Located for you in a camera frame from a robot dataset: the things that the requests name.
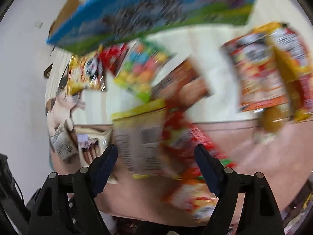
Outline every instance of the panda face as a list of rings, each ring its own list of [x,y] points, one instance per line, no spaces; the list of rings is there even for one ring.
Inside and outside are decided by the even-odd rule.
[[[93,57],[90,58],[84,66],[84,72],[87,76],[90,78],[93,78],[93,76],[96,74],[98,69],[98,60],[97,58]]]

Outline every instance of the table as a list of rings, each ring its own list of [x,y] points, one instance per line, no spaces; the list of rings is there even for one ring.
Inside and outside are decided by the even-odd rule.
[[[313,50],[312,25],[303,11],[299,10],[290,0],[257,0],[249,24],[245,27],[188,26],[188,38],[190,39],[187,39],[185,43],[190,43],[192,52],[200,62],[205,63],[208,59],[217,58],[213,55],[208,57],[203,49],[199,48],[203,47],[204,44],[209,45],[207,36],[214,36],[216,46],[220,46],[232,37],[246,33],[253,26],[262,25],[273,20],[290,22],[294,28],[302,33],[307,45]],[[183,29],[179,28],[173,31],[181,33]],[[171,34],[170,32],[158,33],[151,38],[160,39],[161,41],[163,39],[164,42],[165,39],[170,39]],[[201,34],[200,39],[194,38],[197,34]],[[181,42],[172,41],[170,45],[173,51],[176,51],[180,48]],[[52,55],[51,59],[54,65],[47,83],[46,101],[55,95],[55,87],[59,84],[69,57],[70,53],[58,49]],[[212,84],[213,87],[218,89],[216,82],[212,82]],[[223,98],[218,93],[216,94],[222,105]],[[108,96],[109,93],[99,93],[97,98],[90,100],[93,105],[90,106],[91,110],[87,113],[77,113],[76,111],[79,111],[79,109],[73,111],[74,122],[76,124],[81,122],[81,124],[99,129],[110,127],[108,103],[111,103],[112,99]],[[231,109],[234,109],[236,100],[231,105],[233,105]],[[220,106],[215,106],[212,111],[215,112],[216,118],[216,116],[207,115],[209,112],[203,112],[206,109],[210,110],[209,108],[212,109],[214,106],[206,101],[196,104],[188,111],[189,119],[192,122],[205,121],[205,123],[200,123],[198,126],[210,135],[212,140],[237,163],[235,168],[237,172],[249,175],[253,175],[257,171],[263,172],[272,188],[278,207],[282,210],[291,202],[313,168],[313,151],[311,151],[310,141],[313,120],[298,124],[289,122],[284,126],[281,135],[275,141],[268,145],[257,145],[253,141],[253,133],[257,126],[253,113],[238,115],[237,113],[229,114],[228,110],[222,110],[221,112],[224,112],[222,114],[218,113]],[[66,164],[59,159],[56,153],[52,150],[50,152],[54,169],[59,174],[70,174],[80,168],[78,157],[74,158],[71,163]],[[166,205],[161,201],[164,193],[177,186],[178,181],[161,177],[134,180],[127,172],[121,159],[118,159],[116,163],[114,174],[119,183],[107,184],[104,191],[95,199],[100,211],[114,216],[130,217],[166,225],[197,225],[183,210]],[[240,195],[233,222],[238,221],[240,217],[242,203],[243,195]]]

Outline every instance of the brown snack package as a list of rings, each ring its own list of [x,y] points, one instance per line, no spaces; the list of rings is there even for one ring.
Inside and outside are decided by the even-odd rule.
[[[185,111],[201,98],[210,96],[207,84],[194,64],[191,58],[186,58],[152,87],[152,99],[165,98],[169,110]]]

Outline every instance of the colorful candy bag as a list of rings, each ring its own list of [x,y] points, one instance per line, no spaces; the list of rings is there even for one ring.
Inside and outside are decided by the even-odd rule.
[[[97,51],[91,52],[83,57],[73,55],[69,62],[69,75],[67,94],[73,95],[89,88],[101,90],[105,88],[102,62],[98,59],[102,46]]]
[[[266,32],[273,45],[277,68],[291,98],[295,121],[307,119],[313,112],[313,68],[309,49],[291,28],[271,22],[254,32]]]
[[[265,33],[250,33],[223,45],[241,83],[241,109],[257,110],[287,103],[273,48]]]
[[[111,116],[119,154],[134,178],[179,177],[160,147],[165,114],[164,100],[157,99]]]
[[[190,213],[196,222],[208,221],[218,202],[203,180],[183,180],[164,201]]]
[[[207,84],[187,58],[157,85],[152,87],[152,99],[165,98],[167,108],[187,110],[201,98],[209,96]]]
[[[139,39],[125,57],[114,82],[147,103],[150,101],[154,76],[170,58],[165,48]]]
[[[111,141],[112,129],[100,132],[90,128],[75,127],[75,132],[77,134],[80,164],[82,167],[88,167],[108,147]],[[117,178],[110,174],[108,183],[117,183]]]
[[[185,119],[183,112],[169,112],[162,132],[162,146],[187,166],[182,174],[183,178],[202,178],[194,160],[194,148],[198,144],[203,144],[210,155],[219,159],[224,167],[235,166],[208,136]]]
[[[124,43],[104,48],[99,54],[99,59],[102,62],[103,68],[109,70],[114,76],[116,76],[127,51],[128,46]]]

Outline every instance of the green grass print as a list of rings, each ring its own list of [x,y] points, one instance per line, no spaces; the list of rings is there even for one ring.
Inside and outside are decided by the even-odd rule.
[[[113,42],[108,42],[107,46],[117,43],[128,42],[148,34],[180,26],[198,25],[198,24],[244,25],[248,20],[251,10],[252,4],[246,4],[245,6],[238,9],[229,9],[227,5],[222,2],[210,4],[206,7],[196,9],[190,12],[188,14],[188,19],[182,23],[172,23],[167,26],[154,27],[153,29],[150,29],[148,31],[136,33],[126,38],[122,38]],[[88,38],[86,40],[65,46],[63,48],[73,52],[74,54],[84,55],[89,51],[97,49],[99,43],[107,39],[109,36],[111,35],[110,34],[97,35],[95,37]]]

